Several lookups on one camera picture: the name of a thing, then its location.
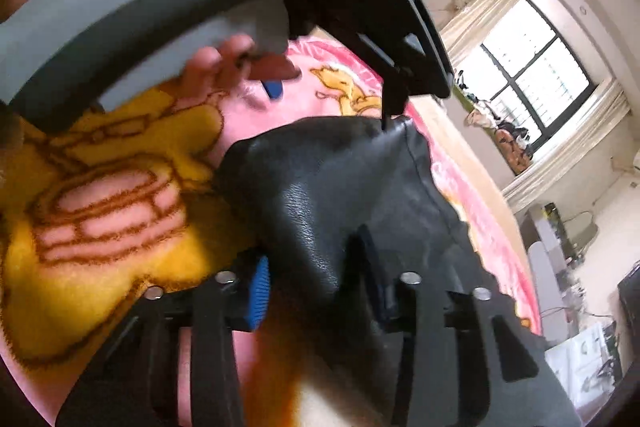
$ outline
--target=silver screw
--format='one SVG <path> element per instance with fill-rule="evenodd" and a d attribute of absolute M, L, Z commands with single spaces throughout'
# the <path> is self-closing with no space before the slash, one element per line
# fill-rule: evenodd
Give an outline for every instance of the silver screw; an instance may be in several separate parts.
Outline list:
<path fill-rule="evenodd" d="M 478 286 L 478 288 L 474 289 L 474 297 L 479 301 L 488 301 L 491 298 L 491 290 Z"/>
<path fill-rule="evenodd" d="M 218 284 L 231 284 L 232 282 L 236 282 L 237 278 L 236 274 L 229 270 L 216 273 L 216 282 Z"/>
<path fill-rule="evenodd" d="M 145 299 L 157 301 L 164 295 L 164 290 L 160 286 L 149 286 L 145 291 Z"/>
<path fill-rule="evenodd" d="M 404 284 L 414 285 L 420 284 L 422 282 L 422 277 L 420 277 L 420 274 L 417 274 L 416 272 L 404 272 L 400 276 L 400 280 Z"/>

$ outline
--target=curtain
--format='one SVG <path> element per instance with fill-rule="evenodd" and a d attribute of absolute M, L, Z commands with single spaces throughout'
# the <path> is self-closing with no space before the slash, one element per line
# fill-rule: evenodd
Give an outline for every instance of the curtain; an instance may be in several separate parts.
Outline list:
<path fill-rule="evenodd" d="M 536 153 L 533 164 L 502 195 L 515 214 L 526 208 L 564 176 L 629 112 L 620 84 L 601 83 L 569 122 Z"/>
<path fill-rule="evenodd" d="M 440 37 L 457 68 L 519 0 L 473 0 L 442 29 Z"/>

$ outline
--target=window pane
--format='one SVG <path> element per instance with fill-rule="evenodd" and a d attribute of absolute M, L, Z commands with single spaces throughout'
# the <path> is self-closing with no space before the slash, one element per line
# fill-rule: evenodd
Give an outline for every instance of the window pane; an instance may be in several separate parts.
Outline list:
<path fill-rule="evenodd" d="M 542 133 L 531 118 L 531 115 L 522 101 L 518 98 L 512 87 L 507 87 L 492 102 L 492 107 L 505 120 L 510 121 L 516 127 L 529 129 L 530 143 L 535 142 Z"/>
<path fill-rule="evenodd" d="M 556 36 L 526 0 L 519 1 L 484 40 L 484 45 L 515 76 Z"/>
<path fill-rule="evenodd" d="M 545 125 L 558 118 L 589 86 L 580 66 L 560 40 L 516 82 Z"/>
<path fill-rule="evenodd" d="M 500 70 L 480 47 L 465 58 L 458 70 L 465 72 L 465 84 L 480 100 L 490 100 L 507 84 Z"/>

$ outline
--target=blue object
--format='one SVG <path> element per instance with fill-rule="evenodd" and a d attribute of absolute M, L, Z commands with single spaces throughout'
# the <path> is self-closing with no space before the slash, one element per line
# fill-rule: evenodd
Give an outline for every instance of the blue object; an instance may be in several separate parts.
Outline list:
<path fill-rule="evenodd" d="M 260 326 L 267 314 L 270 291 L 269 261 L 263 256 L 258 261 L 254 278 L 249 284 L 249 302 L 244 320 L 251 331 L 255 331 Z"/>
<path fill-rule="evenodd" d="M 278 80 L 264 80 L 262 87 L 264 87 L 264 90 L 271 100 L 277 100 L 282 97 L 282 82 Z"/>

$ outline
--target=window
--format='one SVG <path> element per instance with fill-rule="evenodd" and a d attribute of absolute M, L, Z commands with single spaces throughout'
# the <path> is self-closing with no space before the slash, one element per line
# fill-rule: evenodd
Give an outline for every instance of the window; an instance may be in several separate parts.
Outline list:
<path fill-rule="evenodd" d="M 529 129 L 539 149 L 595 89 L 551 22 L 521 0 L 460 65 L 469 91 Z"/>

